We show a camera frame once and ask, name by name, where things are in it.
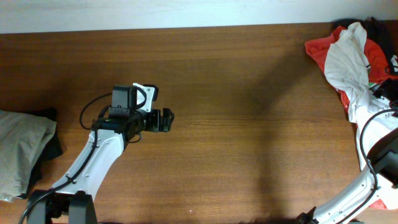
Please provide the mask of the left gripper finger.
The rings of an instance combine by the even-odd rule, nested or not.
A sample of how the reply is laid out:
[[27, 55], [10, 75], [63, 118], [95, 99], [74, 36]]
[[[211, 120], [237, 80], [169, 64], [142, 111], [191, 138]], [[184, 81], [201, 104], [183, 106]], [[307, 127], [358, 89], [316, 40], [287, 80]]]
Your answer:
[[159, 131], [161, 132], [169, 132], [171, 129], [171, 123], [169, 120], [164, 120], [159, 127]]
[[174, 120], [174, 113], [169, 108], [163, 108], [163, 122], [172, 122]]

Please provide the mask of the white printed t-shirt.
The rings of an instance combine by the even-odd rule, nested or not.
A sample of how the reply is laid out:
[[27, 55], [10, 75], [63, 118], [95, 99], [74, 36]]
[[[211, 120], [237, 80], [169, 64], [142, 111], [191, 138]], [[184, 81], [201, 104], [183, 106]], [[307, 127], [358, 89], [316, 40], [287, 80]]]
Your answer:
[[364, 128], [371, 116], [388, 109], [388, 100], [377, 99], [370, 90], [371, 84], [377, 83], [370, 80], [371, 70], [376, 66], [365, 51], [371, 41], [359, 22], [340, 31], [337, 38], [326, 55], [325, 76], [347, 96], [348, 119], [357, 125], [356, 145], [367, 154], [378, 140], [397, 128], [397, 118], [392, 113], [380, 114]]

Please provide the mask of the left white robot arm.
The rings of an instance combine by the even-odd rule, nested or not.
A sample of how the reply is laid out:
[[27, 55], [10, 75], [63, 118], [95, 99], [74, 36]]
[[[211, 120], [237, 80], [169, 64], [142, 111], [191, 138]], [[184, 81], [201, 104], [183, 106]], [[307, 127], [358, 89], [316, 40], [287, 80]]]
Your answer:
[[168, 108], [137, 110], [127, 116], [99, 116], [86, 146], [64, 176], [48, 190], [35, 190], [20, 223], [51, 223], [68, 215], [69, 223], [96, 223], [94, 200], [116, 159], [141, 132], [168, 132], [174, 114]]

